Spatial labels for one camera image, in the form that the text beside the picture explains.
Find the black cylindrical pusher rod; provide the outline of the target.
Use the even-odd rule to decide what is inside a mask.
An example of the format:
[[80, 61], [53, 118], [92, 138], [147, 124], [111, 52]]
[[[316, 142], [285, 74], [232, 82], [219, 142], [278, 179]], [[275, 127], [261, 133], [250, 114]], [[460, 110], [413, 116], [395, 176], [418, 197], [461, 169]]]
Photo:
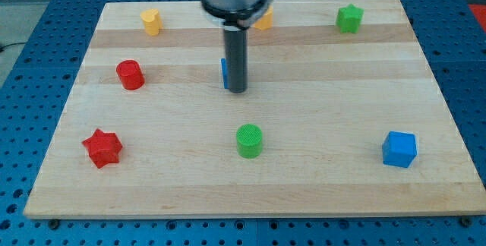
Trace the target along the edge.
[[243, 93], [248, 88], [247, 31], [223, 31], [227, 89]]

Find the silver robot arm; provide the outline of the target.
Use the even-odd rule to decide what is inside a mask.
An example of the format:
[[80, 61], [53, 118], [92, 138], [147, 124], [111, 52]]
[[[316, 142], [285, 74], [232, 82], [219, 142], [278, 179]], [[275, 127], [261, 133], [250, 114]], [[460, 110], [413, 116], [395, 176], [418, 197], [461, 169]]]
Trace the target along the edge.
[[223, 31], [225, 82], [232, 93], [248, 88], [247, 30], [270, 9], [274, 0], [200, 0], [201, 7]]

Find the yellow block behind arm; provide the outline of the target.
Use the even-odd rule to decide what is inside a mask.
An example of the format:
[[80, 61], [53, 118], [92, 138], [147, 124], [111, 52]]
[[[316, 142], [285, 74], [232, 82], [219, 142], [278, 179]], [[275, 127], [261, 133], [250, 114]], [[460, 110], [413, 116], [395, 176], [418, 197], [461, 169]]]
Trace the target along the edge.
[[253, 24], [258, 30], [269, 30], [273, 26], [273, 6], [270, 6], [265, 14]]

